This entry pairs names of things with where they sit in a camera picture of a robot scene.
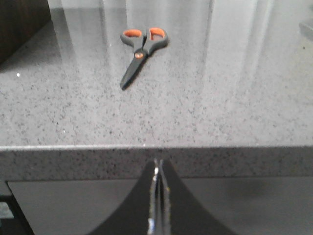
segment dark wood panel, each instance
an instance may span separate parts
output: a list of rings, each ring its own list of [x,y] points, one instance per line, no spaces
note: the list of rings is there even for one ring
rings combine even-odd
[[[0,63],[50,19],[47,0],[0,0]]]

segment granite countertop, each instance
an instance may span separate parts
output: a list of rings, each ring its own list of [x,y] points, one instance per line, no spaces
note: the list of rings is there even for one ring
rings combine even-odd
[[[310,175],[310,0],[49,0],[48,23],[0,65],[0,178]],[[126,28],[167,48],[126,90]]]

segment black scissors blade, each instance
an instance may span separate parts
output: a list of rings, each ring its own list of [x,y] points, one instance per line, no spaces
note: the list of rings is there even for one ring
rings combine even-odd
[[[121,81],[122,90],[125,90],[131,84],[131,82],[134,80],[134,78],[140,71],[142,65],[145,63],[147,57],[148,54],[142,49],[135,52],[133,61],[127,68]]]

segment scissors pivot screw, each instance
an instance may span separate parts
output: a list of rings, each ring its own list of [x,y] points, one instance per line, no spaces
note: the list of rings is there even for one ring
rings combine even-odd
[[[140,59],[143,57],[143,53],[141,53],[141,52],[135,53],[135,57],[136,57],[136,59]]]

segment metal handle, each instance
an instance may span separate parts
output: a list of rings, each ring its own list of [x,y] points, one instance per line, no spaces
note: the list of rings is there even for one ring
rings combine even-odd
[[[146,33],[139,29],[128,29],[121,34],[122,42],[133,47],[134,52],[142,48],[145,37]]]
[[[152,54],[155,50],[162,47],[166,47],[168,44],[168,37],[165,30],[161,28],[149,28],[147,29],[147,39],[143,49],[148,53]]]

